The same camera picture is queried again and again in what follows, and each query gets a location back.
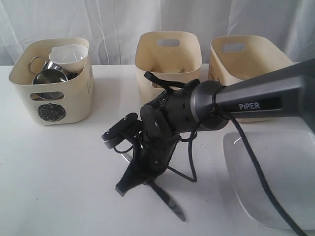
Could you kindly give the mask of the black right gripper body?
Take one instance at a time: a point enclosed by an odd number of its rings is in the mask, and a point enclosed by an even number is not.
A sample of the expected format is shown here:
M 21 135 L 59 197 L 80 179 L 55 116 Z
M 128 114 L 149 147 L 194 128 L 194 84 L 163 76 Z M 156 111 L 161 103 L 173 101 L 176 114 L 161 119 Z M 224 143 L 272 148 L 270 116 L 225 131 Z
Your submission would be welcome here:
M 156 179 L 167 170 L 179 134 L 175 133 L 164 139 L 143 130 L 133 136 L 141 146 L 139 159 L 133 165 L 133 179 Z

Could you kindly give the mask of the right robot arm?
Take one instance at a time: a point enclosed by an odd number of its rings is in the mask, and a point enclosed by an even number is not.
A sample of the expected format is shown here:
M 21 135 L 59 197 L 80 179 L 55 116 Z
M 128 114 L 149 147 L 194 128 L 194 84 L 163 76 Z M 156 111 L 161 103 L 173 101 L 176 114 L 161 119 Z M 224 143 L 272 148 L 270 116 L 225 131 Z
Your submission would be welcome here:
M 141 108 L 141 130 L 122 131 L 133 144 L 133 159 L 116 184 L 121 196 L 166 171 L 181 133 L 220 130 L 232 118 L 300 117 L 315 127 L 313 59 L 229 86 L 169 82 L 149 71 L 144 76 L 163 92 Z

